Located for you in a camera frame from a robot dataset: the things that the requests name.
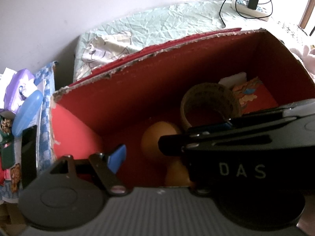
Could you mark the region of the black charger adapter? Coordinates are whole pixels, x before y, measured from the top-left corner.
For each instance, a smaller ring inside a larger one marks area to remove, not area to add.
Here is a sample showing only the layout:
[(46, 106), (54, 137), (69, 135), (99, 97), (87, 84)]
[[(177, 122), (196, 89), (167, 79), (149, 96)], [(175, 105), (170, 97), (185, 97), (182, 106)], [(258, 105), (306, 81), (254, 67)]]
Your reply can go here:
[(256, 10), (259, 0), (247, 0), (247, 8)]

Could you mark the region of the blue oval case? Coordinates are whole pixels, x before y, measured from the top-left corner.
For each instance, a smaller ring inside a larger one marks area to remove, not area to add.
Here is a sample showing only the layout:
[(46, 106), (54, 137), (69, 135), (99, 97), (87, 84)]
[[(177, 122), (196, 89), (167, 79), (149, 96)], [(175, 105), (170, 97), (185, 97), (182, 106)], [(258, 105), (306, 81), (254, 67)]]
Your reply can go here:
[(42, 101), (43, 94), (40, 90), (34, 91), (25, 99), (13, 120), (12, 134), (14, 137), (20, 137), (23, 130), (28, 128), (28, 125), (40, 109)]

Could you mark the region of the blue checkered cloth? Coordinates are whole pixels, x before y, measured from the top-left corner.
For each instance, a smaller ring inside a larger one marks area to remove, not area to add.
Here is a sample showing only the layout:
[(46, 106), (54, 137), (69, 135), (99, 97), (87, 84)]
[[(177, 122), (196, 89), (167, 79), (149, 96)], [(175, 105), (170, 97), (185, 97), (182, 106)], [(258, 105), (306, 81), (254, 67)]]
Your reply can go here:
[[(51, 147), (50, 129), (50, 103), (51, 96), (55, 91), (54, 69), (58, 62), (53, 61), (35, 74), (35, 84), (43, 93), (41, 109), (30, 122), (30, 126), (37, 126), (35, 158), (36, 173), (40, 174), (49, 168), (55, 161)], [(1, 145), (1, 165), (6, 169), (1, 169), (1, 204), (17, 203), (21, 186), (21, 143), (22, 138), (6, 140)]]

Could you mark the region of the black smartphone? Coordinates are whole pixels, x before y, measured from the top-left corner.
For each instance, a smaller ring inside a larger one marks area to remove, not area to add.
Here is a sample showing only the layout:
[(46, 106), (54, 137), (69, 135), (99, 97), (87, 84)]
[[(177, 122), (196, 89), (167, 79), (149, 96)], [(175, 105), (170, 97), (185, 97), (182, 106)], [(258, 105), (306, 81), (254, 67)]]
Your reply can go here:
[(21, 143), (21, 182), (25, 189), (37, 177), (37, 125), (23, 130)]

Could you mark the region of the small red patterned box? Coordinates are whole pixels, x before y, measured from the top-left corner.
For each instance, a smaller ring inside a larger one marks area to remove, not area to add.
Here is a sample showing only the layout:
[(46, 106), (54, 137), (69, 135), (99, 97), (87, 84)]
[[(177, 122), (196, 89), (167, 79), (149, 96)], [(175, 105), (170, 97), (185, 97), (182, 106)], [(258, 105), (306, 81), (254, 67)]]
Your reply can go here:
[(258, 77), (247, 80), (245, 72), (222, 78), (218, 83), (234, 93), (242, 114), (279, 106), (263, 82)]

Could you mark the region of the purple tissue pack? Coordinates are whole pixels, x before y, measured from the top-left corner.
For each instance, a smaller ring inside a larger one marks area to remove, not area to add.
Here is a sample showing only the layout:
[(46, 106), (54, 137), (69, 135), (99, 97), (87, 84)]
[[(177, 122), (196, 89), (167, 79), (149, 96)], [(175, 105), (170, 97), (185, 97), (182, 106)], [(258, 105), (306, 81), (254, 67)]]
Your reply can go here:
[(21, 69), (12, 76), (4, 94), (4, 108), (1, 115), (13, 119), (25, 99), (37, 90), (35, 76), (28, 69)]

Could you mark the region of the pink plush rabbit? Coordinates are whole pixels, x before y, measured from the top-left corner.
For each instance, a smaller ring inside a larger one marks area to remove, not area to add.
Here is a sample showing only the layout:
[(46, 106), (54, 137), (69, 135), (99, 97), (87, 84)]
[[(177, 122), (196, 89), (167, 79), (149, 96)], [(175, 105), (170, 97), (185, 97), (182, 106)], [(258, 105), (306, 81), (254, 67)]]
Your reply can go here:
[(301, 60), (305, 69), (310, 74), (311, 78), (314, 80), (315, 74), (315, 57), (314, 57), (314, 48), (309, 48), (305, 45), (303, 52), (300, 52), (298, 49), (292, 48), (290, 49), (292, 54), (295, 54), (296, 57)]

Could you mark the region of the large red cardboard box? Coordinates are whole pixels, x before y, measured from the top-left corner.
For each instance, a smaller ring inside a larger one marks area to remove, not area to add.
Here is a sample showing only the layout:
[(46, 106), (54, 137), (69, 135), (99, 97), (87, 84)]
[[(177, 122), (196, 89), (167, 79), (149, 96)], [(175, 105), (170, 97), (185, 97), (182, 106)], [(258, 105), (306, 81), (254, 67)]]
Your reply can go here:
[(196, 34), (147, 47), (55, 92), (53, 152), (86, 159), (125, 144), (119, 179), (128, 187), (162, 186), (166, 171), (140, 149), (144, 130), (158, 121), (180, 125), (180, 102), (191, 87), (241, 72), (258, 77), (279, 105), (314, 97), (310, 74), (268, 31)]

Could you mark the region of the green patterned bed sheet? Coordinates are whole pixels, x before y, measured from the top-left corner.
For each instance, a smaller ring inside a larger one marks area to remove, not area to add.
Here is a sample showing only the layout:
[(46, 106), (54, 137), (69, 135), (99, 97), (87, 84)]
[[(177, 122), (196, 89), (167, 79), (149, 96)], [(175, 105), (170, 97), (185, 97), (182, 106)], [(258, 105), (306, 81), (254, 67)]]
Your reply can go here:
[(239, 16), (233, 1), (206, 0), (156, 7), (102, 23), (80, 35), (75, 51), (76, 82), (94, 69), (148, 46), (228, 28), (263, 28), (266, 19)]

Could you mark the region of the round woven basket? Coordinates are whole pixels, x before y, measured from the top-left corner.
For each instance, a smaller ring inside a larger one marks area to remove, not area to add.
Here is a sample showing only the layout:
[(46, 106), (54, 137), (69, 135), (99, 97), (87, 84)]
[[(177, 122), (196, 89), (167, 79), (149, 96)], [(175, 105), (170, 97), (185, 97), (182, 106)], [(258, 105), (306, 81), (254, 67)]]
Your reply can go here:
[(222, 84), (202, 83), (190, 88), (182, 98), (182, 125), (190, 127), (222, 123), (242, 115), (236, 95)]

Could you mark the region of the wooden gourd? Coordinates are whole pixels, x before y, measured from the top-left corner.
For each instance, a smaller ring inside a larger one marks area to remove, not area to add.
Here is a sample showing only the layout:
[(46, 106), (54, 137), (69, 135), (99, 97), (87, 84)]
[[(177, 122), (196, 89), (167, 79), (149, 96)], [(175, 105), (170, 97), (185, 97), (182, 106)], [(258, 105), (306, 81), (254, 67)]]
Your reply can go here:
[(192, 186), (187, 168), (179, 155), (172, 153), (172, 144), (168, 137), (179, 133), (179, 129), (169, 122), (156, 122), (143, 134), (141, 149), (144, 156), (153, 165), (164, 170), (164, 186)]

